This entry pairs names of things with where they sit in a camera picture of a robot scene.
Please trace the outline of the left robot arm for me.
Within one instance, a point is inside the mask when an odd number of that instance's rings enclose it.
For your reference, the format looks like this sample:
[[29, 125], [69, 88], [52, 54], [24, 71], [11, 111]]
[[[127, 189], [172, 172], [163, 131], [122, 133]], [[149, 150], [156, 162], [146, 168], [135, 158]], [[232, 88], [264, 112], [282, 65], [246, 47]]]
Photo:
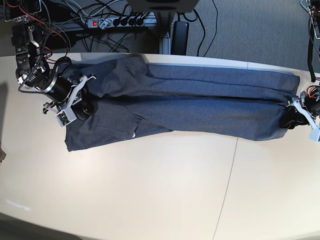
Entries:
[[308, 12], [308, 51], [307, 66], [313, 85], [301, 92], [299, 97], [288, 101], [288, 105], [279, 120], [281, 129], [294, 129], [297, 126], [308, 125], [312, 129], [319, 129], [316, 118], [320, 116], [320, 78], [313, 68], [313, 53], [320, 52], [320, 46], [315, 40], [320, 39], [320, 2], [318, 0], [302, 0], [300, 5]]

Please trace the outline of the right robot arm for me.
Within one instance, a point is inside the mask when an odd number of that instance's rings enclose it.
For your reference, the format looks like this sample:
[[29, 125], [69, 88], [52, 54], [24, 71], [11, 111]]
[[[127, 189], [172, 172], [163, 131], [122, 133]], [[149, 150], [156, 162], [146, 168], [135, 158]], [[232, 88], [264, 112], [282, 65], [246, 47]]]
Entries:
[[18, 91], [49, 98], [51, 101], [43, 105], [42, 112], [53, 112], [63, 127], [77, 118], [93, 115], [95, 109], [86, 89], [86, 83], [93, 77], [66, 78], [65, 73], [72, 67], [72, 60], [67, 55], [57, 60], [50, 59], [53, 52], [47, 42], [52, 35], [62, 38], [67, 48], [71, 44], [65, 33], [54, 28], [46, 2], [5, 0], [2, 6], [5, 21], [14, 23], [11, 42], [17, 64]]

